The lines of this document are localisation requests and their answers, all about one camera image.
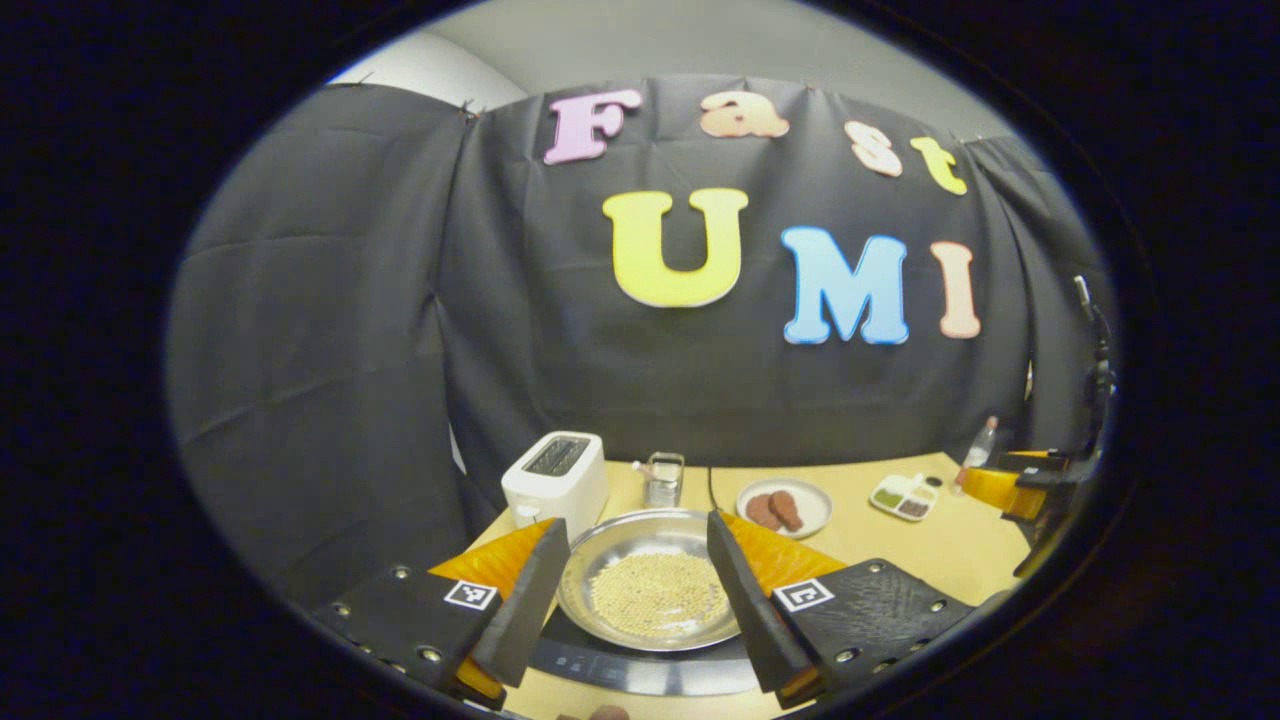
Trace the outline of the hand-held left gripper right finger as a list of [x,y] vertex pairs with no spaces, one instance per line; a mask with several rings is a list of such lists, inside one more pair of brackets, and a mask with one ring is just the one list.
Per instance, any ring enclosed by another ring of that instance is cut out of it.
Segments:
[[782,710],[881,684],[975,610],[884,559],[841,562],[721,511],[707,515],[707,551]]

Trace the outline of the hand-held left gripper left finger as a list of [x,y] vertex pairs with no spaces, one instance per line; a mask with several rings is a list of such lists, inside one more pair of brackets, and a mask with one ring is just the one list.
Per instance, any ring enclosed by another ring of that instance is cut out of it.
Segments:
[[498,711],[524,679],[568,559],[567,523],[548,518],[434,568],[375,571],[312,619],[420,685]]

